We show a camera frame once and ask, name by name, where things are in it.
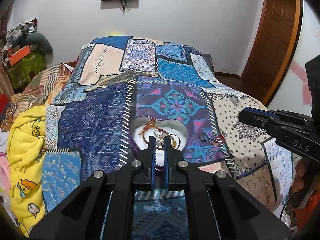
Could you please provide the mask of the purple heart jewelry box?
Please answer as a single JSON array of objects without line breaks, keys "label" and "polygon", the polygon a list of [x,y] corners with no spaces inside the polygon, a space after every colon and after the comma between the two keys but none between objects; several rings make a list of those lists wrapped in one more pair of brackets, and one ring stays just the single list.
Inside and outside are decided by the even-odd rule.
[{"label": "purple heart jewelry box", "polygon": [[187,127],[181,121],[168,119],[156,120],[140,116],[130,122],[130,139],[137,151],[148,148],[149,137],[156,139],[156,170],[164,168],[164,138],[170,137],[173,148],[182,151],[189,137]]}]

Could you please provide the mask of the white wardrobe sliding door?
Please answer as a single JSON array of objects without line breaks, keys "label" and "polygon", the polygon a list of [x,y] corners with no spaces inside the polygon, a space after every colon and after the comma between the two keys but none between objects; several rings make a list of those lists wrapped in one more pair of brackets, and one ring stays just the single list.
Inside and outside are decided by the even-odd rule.
[{"label": "white wardrobe sliding door", "polygon": [[308,2],[303,2],[300,36],[290,67],[271,103],[269,110],[286,110],[310,116],[311,92],[305,64],[319,55],[319,19]]}]

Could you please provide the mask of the yellow duck blanket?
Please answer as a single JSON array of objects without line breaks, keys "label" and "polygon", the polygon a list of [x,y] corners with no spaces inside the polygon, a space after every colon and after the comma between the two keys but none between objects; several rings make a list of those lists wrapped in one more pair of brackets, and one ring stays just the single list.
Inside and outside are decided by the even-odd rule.
[{"label": "yellow duck blanket", "polygon": [[44,217],[42,166],[46,155],[46,110],[34,106],[14,121],[8,139],[10,207],[25,236]]}]

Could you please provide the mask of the striped brown blanket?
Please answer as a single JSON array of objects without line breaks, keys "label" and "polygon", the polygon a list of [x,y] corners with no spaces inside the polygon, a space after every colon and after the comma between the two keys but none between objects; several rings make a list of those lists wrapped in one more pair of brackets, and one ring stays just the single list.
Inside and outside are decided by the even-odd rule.
[{"label": "striped brown blanket", "polygon": [[53,90],[64,86],[72,71],[72,66],[61,63],[37,74],[23,92],[14,94],[9,100],[5,116],[1,117],[1,131],[9,131],[15,119],[23,111],[33,106],[44,105],[48,98],[53,97]]}]

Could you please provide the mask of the blue patchwork bedspread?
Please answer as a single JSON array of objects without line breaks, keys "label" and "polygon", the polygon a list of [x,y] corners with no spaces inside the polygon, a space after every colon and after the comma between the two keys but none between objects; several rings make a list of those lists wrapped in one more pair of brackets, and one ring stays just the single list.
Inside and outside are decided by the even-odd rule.
[{"label": "blue patchwork bedspread", "polygon": [[264,109],[190,46],[94,39],[47,109],[30,239],[289,239],[292,155],[246,107]]}]

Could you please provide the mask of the pile of clothes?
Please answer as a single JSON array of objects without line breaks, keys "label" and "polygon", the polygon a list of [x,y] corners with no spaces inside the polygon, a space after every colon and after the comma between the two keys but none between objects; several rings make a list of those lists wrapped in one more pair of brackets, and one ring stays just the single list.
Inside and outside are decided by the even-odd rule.
[{"label": "pile of clothes", "polygon": [[36,46],[44,54],[52,54],[53,48],[47,38],[37,31],[38,19],[24,21],[7,31],[6,44],[1,51],[20,46]]}]

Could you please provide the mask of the orange box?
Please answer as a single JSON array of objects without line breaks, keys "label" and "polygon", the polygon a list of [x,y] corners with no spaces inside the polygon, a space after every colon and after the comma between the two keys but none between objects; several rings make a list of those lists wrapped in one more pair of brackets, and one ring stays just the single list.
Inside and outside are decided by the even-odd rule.
[{"label": "orange box", "polygon": [[22,49],[12,55],[12,57],[9,59],[10,64],[13,66],[28,54],[30,54],[30,47],[24,46]]}]

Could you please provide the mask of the brown wooden door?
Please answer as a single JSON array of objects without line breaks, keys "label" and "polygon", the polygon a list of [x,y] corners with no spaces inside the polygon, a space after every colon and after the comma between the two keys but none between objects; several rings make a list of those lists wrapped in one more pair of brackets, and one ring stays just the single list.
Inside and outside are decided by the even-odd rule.
[{"label": "brown wooden door", "polygon": [[241,75],[244,92],[268,106],[293,59],[302,25],[302,0],[264,0],[258,31]]}]

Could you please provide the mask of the green patterned covered stand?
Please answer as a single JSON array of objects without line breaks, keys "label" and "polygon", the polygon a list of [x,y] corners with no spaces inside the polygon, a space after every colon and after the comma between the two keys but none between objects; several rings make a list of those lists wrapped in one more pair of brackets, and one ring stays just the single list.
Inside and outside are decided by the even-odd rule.
[{"label": "green patterned covered stand", "polygon": [[35,75],[46,69],[46,59],[43,53],[31,52],[15,63],[8,71],[11,86],[18,89],[31,82]]}]

